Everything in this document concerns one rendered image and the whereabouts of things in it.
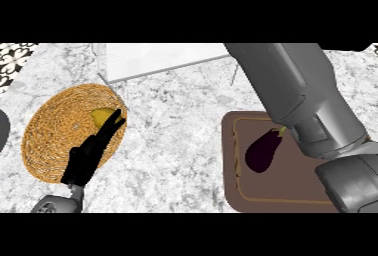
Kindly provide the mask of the brown cutting board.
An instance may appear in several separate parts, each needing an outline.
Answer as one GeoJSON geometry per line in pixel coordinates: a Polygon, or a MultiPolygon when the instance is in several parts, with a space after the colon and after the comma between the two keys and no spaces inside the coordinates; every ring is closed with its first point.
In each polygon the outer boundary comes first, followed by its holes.
{"type": "Polygon", "coordinates": [[[290,131],[284,132],[274,161],[263,173],[245,164],[253,142],[278,125],[263,111],[231,111],[222,120],[223,177],[228,203],[240,212],[337,213],[315,168],[290,131]]]}

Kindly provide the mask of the round woven wicker placemat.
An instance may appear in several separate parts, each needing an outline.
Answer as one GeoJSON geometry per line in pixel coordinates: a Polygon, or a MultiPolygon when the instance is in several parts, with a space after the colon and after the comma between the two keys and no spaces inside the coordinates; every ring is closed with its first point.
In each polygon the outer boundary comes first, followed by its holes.
{"type": "Polygon", "coordinates": [[[99,131],[92,111],[120,109],[124,102],[105,85],[83,84],[59,92],[39,108],[24,131],[21,155],[30,174],[43,182],[59,183],[68,165],[70,150],[99,131]]]}

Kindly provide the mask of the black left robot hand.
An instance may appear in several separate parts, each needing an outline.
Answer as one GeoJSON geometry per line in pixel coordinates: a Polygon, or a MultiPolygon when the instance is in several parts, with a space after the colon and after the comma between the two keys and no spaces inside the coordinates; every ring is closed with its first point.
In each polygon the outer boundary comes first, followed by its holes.
{"type": "Polygon", "coordinates": [[[80,147],[71,148],[68,166],[61,179],[64,184],[85,187],[89,183],[113,136],[126,123],[126,119],[117,121],[120,115],[121,110],[117,109],[98,134],[87,137],[80,147]]]}

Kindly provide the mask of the dark purple eggplant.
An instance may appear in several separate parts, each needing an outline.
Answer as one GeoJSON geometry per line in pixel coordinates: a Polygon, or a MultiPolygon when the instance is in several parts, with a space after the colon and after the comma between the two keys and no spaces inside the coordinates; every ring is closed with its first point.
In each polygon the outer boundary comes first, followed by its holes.
{"type": "Polygon", "coordinates": [[[282,143],[285,130],[285,127],[272,128],[247,149],[245,163],[257,173],[263,173],[271,167],[274,156],[282,143]]]}

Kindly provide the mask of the yellow sweet potato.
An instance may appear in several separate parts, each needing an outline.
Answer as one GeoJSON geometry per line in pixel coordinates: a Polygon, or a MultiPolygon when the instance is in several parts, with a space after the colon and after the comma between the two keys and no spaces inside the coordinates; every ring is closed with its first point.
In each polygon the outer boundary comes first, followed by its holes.
{"type": "Polygon", "coordinates": [[[90,116],[93,119],[95,126],[102,128],[105,122],[111,117],[116,117],[114,123],[120,124],[123,120],[121,114],[116,114],[117,110],[108,107],[98,108],[92,111],[90,116]]]}

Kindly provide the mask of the dark grey rounded object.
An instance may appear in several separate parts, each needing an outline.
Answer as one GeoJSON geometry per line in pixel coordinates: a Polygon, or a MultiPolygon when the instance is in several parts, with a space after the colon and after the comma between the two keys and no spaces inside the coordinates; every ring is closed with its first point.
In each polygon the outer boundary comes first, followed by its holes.
{"type": "Polygon", "coordinates": [[[3,110],[0,110],[0,152],[8,142],[9,132],[11,132],[9,117],[3,112],[3,110]]]}

